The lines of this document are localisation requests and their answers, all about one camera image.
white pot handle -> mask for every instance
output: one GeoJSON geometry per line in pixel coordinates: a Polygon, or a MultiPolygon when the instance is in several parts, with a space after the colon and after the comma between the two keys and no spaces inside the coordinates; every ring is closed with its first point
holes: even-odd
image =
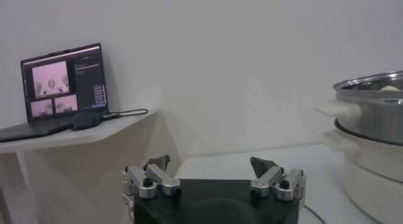
{"type": "Polygon", "coordinates": [[[339,130],[324,132],[323,137],[325,144],[333,151],[343,151],[354,154],[361,149],[359,143],[340,134],[339,130]]]}
{"type": "Polygon", "coordinates": [[[355,119],[361,117],[361,108],[357,104],[331,100],[319,104],[314,109],[322,114],[338,119],[355,119]]]}

cable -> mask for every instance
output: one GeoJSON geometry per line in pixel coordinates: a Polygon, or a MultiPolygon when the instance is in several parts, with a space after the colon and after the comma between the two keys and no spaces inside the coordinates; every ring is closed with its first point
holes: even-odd
{"type": "Polygon", "coordinates": [[[325,220],[321,216],[319,216],[311,207],[307,206],[306,204],[304,205],[304,208],[307,209],[309,212],[311,212],[321,223],[326,224],[325,220]]]}
{"type": "Polygon", "coordinates": [[[124,114],[124,113],[129,113],[129,112],[137,112],[137,111],[142,111],[141,113],[135,113],[135,114],[129,114],[129,115],[120,115],[121,117],[123,116],[136,116],[136,115],[144,115],[149,112],[148,109],[133,109],[133,110],[128,110],[128,111],[117,111],[117,112],[109,112],[108,115],[113,115],[113,114],[124,114]]]}
{"type": "Polygon", "coordinates": [[[103,116],[103,120],[114,120],[117,118],[125,117],[125,116],[137,116],[137,115],[144,115],[149,112],[148,109],[133,109],[133,110],[128,110],[128,111],[116,111],[116,112],[109,112],[107,115],[103,116]],[[134,113],[134,114],[128,114],[128,115],[122,115],[125,113],[130,113],[130,112],[138,112],[142,111],[141,113],[134,113]]]}

black mouse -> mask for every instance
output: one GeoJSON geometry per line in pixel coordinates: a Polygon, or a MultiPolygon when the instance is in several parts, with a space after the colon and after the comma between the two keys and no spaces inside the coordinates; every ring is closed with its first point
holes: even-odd
{"type": "Polygon", "coordinates": [[[79,131],[98,126],[103,121],[103,114],[94,111],[83,111],[73,116],[73,127],[71,130],[79,131]]]}

laptop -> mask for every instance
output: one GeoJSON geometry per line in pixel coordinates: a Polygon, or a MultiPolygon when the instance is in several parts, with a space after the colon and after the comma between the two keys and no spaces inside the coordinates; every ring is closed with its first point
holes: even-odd
{"type": "Polygon", "coordinates": [[[0,142],[72,127],[78,111],[108,112],[101,44],[21,61],[27,123],[0,130],[0,142]]]}

software interface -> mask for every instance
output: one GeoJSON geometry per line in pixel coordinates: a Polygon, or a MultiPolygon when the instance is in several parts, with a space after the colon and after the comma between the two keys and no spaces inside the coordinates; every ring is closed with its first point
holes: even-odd
{"type": "Polygon", "coordinates": [[[99,45],[29,60],[21,66],[29,118],[106,110],[99,45]]]}

